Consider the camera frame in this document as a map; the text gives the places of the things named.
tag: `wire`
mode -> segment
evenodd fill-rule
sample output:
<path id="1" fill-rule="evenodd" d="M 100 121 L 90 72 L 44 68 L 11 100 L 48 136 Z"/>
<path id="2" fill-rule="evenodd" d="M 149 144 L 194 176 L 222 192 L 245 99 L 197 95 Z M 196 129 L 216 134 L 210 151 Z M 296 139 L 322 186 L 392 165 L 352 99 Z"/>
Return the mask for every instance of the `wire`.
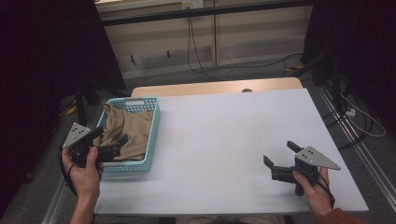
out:
<path id="1" fill-rule="evenodd" d="M 287 65 L 286 65 L 286 60 L 283 60 L 283 73 L 280 75 L 280 77 L 285 76 L 285 74 L 286 74 L 286 67 L 287 67 Z"/>
<path id="2" fill-rule="evenodd" d="M 374 118 L 371 117 L 370 115 L 366 114 L 364 111 L 360 110 L 357 106 L 355 106 L 355 105 L 353 105 L 352 103 L 350 103 L 350 101 L 349 101 L 344 95 L 341 94 L 341 96 L 342 96 L 350 105 L 352 105 L 355 109 L 359 110 L 363 115 L 367 116 L 368 118 L 370 118 L 371 120 L 373 120 L 376 124 L 378 124 L 378 126 L 381 127 L 381 129 L 383 130 L 383 133 L 382 133 L 382 134 L 372 134 L 372 133 L 368 133 L 368 132 L 366 132 L 365 130 L 363 130 L 361 127 L 359 127 L 359 126 L 352 120 L 352 118 L 351 118 L 350 116 L 348 116 L 350 122 L 351 122 L 357 129 L 361 130 L 362 132 L 364 132 L 364 133 L 366 133 L 366 134 L 368 134 L 368 135 L 370 135 L 370 136 L 372 136 L 372 137 L 382 137 L 382 136 L 384 136 L 384 135 L 387 133 L 387 130 L 385 130 L 385 128 L 384 128 L 376 119 L 374 119 Z"/>
<path id="3" fill-rule="evenodd" d="M 330 115 L 332 115 L 335 112 L 335 110 L 332 110 L 332 112 L 330 112 L 329 114 L 323 115 L 321 118 L 322 119 L 326 119 L 327 117 L 329 117 Z"/>
<path id="4" fill-rule="evenodd" d="M 197 48 L 196 48 L 196 44 L 195 44 L 195 38 L 194 38 L 194 31 L 193 31 L 193 26 L 192 26 L 192 20 L 191 20 L 190 17 L 188 17 L 188 22 L 189 22 L 189 48 L 188 48 L 188 53 L 187 53 L 187 61 L 188 61 L 188 63 L 189 63 L 189 68 L 190 68 L 190 70 L 191 70 L 192 72 L 194 72 L 194 73 L 204 73 L 204 74 L 206 74 L 208 77 L 210 77 L 210 78 L 212 78 L 212 79 L 215 79 L 215 80 L 218 80 L 218 81 L 223 81 L 223 80 L 219 80 L 219 79 L 217 79 L 217 78 L 214 78 L 214 77 L 210 76 L 210 75 L 208 74 L 208 72 L 211 72 L 211 71 L 214 71 L 214 70 L 219 70 L 219 69 L 228 69 L 228 68 L 262 68 L 262 67 L 267 67 L 267 66 L 275 65 L 275 64 L 277 64 L 277 63 L 282 63 L 282 62 L 285 63 L 285 61 L 286 61 L 288 58 L 290 58 L 290 57 L 293 57 L 293 56 L 296 56 L 296 55 L 303 55 L 302 53 L 294 53 L 294 54 L 288 55 L 288 56 L 286 56 L 285 58 L 283 58 L 283 59 L 281 59 L 281 60 L 279 60 L 279 61 L 276 61 L 276 62 L 274 62 L 274 63 L 268 63 L 268 64 L 262 64 L 262 65 L 233 65 L 233 66 L 221 66 L 221 67 L 214 67 L 214 68 L 210 68 L 210 69 L 206 69 L 206 70 L 205 70 L 205 69 L 202 67 L 201 61 L 200 61 L 199 56 L 198 56 L 198 52 L 197 52 Z M 194 69 L 191 67 L 191 62 L 190 62 L 191 38 L 192 38 L 193 45 L 194 45 L 194 48 L 195 48 L 195 55 L 196 55 L 196 57 L 197 57 L 198 64 L 200 65 L 200 68 L 201 68 L 202 71 L 194 70 Z"/>
<path id="5" fill-rule="evenodd" d="M 329 183 L 327 183 L 327 181 L 325 180 L 325 178 L 324 178 L 322 175 L 318 175 L 318 176 L 320 176 L 320 177 L 324 180 L 324 182 L 325 182 L 326 185 L 327 185 L 327 188 L 326 188 L 322 183 L 320 183 L 320 181 L 319 181 L 317 178 L 314 178 L 314 177 L 313 177 L 311 174 L 309 174 L 306 170 L 304 170 L 304 169 L 298 167 L 298 168 L 297 168 L 297 171 L 300 172 L 300 173 L 302 173 L 302 174 L 304 174 L 305 177 L 308 177 L 310 180 L 314 181 L 317 185 L 319 185 L 324 191 L 326 191 L 326 193 L 329 195 L 329 198 L 330 198 L 330 202 L 331 202 L 331 204 L 332 204 L 332 207 L 334 207 L 335 198 L 334 198 L 334 196 L 332 195 L 332 193 L 330 192 Z"/>
<path id="6" fill-rule="evenodd" d="M 189 50 L 188 50 L 188 53 L 187 53 L 187 60 L 188 60 L 188 62 L 189 62 L 189 67 L 190 67 L 191 71 L 192 71 L 192 72 L 196 72 L 195 70 L 192 69 L 191 64 L 190 64 L 190 44 L 191 44 L 191 37 L 192 37 L 192 41 L 193 41 L 194 48 L 195 48 L 195 55 L 197 56 L 198 64 L 199 64 L 199 66 L 201 67 L 201 70 L 202 70 L 202 72 L 198 72 L 198 73 L 205 73 L 205 75 L 206 75 L 207 77 L 210 77 L 210 78 L 212 78 L 212 79 L 214 79 L 214 80 L 216 80 L 216 81 L 224 81 L 224 80 L 220 80 L 220 79 L 217 79 L 217 78 L 215 78 L 215 77 L 210 76 L 210 75 L 205 71 L 205 69 L 202 67 L 202 65 L 201 65 L 201 60 L 199 59 L 199 56 L 198 56 L 197 46 L 196 46 L 196 44 L 195 44 L 194 30 L 193 30 L 193 27 L 192 27 L 191 18 L 188 17 L 187 20 L 189 21 Z"/>
<path id="7" fill-rule="evenodd" d="M 348 95 L 348 94 L 350 94 L 350 93 L 351 93 L 351 91 L 349 91 L 349 90 L 346 90 L 346 91 L 345 91 L 345 94 L 346 94 L 346 95 Z M 355 98 L 355 96 L 354 96 L 353 94 L 352 94 L 352 96 L 353 96 L 353 98 L 355 99 L 355 101 L 357 102 L 357 104 L 360 105 L 360 104 L 359 104 L 359 101 Z M 345 108 L 348 108 L 347 103 L 350 103 L 350 102 L 347 101 L 347 100 L 345 100 Z M 365 115 L 365 114 L 363 114 L 363 115 L 364 115 L 364 128 L 363 128 L 363 129 L 366 130 L 366 128 L 367 128 L 367 118 L 366 118 L 366 115 Z M 372 130 L 372 128 L 373 128 L 373 122 L 370 122 L 369 129 L 368 129 L 368 131 L 366 131 L 366 132 L 367 132 L 367 133 L 370 132 L 370 131 Z M 345 149 L 345 148 L 348 148 L 348 147 L 351 147 L 351 146 L 353 146 L 353 145 L 355 145 L 355 144 L 358 144 L 361 140 L 363 140 L 363 139 L 367 136 L 367 133 L 362 132 L 357 138 L 353 139 L 352 141 L 350 141 L 349 143 L 343 145 L 342 147 L 338 147 L 338 150 L 343 150 L 343 149 Z"/>
<path id="8" fill-rule="evenodd" d="M 72 171 L 72 168 L 76 165 L 75 162 L 73 162 L 72 166 L 70 166 L 69 171 L 67 172 L 67 176 L 70 176 L 70 172 Z"/>
<path id="9" fill-rule="evenodd" d="M 338 118 L 337 120 L 333 121 L 330 124 L 326 124 L 326 128 L 329 128 L 331 126 L 333 126 L 334 124 L 336 124 L 337 122 L 339 122 L 341 119 L 343 119 L 345 116 L 340 116 L 340 118 Z"/>

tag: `teal plastic basket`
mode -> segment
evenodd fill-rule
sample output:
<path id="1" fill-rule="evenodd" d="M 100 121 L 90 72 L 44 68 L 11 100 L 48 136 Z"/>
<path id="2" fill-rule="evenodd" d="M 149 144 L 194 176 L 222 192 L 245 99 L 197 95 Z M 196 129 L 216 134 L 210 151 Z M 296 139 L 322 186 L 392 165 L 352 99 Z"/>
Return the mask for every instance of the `teal plastic basket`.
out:
<path id="1" fill-rule="evenodd" d="M 154 157 L 155 142 L 157 139 L 158 126 L 160 124 L 161 111 L 158 105 L 158 98 L 116 98 L 107 101 L 117 109 L 125 109 L 130 113 L 137 113 L 143 110 L 154 111 L 151 128 L 148 136 L 148 146 L 145 158 L 142 161 L 117 161 L 105 162 L 104 172 L 107 175 L 128 175 L 129 173 L 147 173 L 151 170 Z M 97 126 L 106 127 L 107 114 L 102 113 Z"/>

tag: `white tabletop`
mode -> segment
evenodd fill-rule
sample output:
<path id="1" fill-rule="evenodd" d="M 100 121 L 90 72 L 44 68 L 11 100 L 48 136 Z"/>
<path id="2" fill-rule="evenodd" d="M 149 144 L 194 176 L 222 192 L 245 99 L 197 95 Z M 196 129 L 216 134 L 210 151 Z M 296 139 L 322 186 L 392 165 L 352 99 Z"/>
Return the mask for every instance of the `white tabletop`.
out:
<path id="1" fill-rule="evenodd" d="M 293 141 L 339 164 L 330 170 L 335 207 L 367 205 L 305 89 L 159 99 L 162 111 L 151 172 L 101 182 L 97 214 L 236 215 L 309 211 L 295 185 L 263 164 L 292 166 Z"/>

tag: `wall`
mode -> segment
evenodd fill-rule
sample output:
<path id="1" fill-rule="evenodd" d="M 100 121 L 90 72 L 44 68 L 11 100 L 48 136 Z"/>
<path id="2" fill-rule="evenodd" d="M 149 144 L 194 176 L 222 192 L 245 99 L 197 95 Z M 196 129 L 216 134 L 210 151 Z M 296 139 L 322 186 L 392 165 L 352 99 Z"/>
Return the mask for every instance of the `wall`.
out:
<path id="1" fill-rule="evenodd" d="M 181 1 L 97 3 L 103 19 L 181 10 Z M 205 0 L 205 7 L 260 3 L 263 0 Z M 192 18 L 203 67 L 282 58 L 303 52 L 311 7 L 294 7 Z M 124 79 L 189 70 L 187 19 L 106 27 Z M 190 62 L 199 68 L 191 42 Z"/>

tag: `hand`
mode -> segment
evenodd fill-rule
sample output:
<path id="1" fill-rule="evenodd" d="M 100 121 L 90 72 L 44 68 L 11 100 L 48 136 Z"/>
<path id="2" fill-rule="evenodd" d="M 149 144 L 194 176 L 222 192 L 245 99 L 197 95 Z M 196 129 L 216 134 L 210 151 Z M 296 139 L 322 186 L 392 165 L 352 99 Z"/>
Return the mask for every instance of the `hand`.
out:
<path id="1" fill-rule="evenodd" d="M 323 186 L 327 186 L 327 184 L 330 185 L 329 172 L 327 168 L 320 167 L 319 174 L 323 176 L 324 180 L 320 177 L 318 181 Z M 321 188 L 319 185 L 312 186 L 305 176 L 299 172 L 294 171 L 293 176 L 296 181 L 301 184 L 301 186 L 303 186 L 305 198 L 308 201 L 308 207 L 314 217 L 326 216 L 332 211 L 329 194 L 324 191 L 323 188 Z"/>
<path id="2" fill-rule="evenodd" d="M 70 149 L 62 151 L 62 160 L 64 169 L 69 171 L 70 178 L 75 186 L 78 195 L 78 204 L 76 210 L 70 220 L 70 223 L 91 223 L 93 218 L 93 210 L 99 198 L 99 174 L 96 170 L 96 158 L 98 157 L 98 148 L 92 147 L 87 155 L 87 163 L 85 168 L 74 165 L 70 156 Z M 103 164 L 99 164 L 99 170 L 103 171 Z"/>

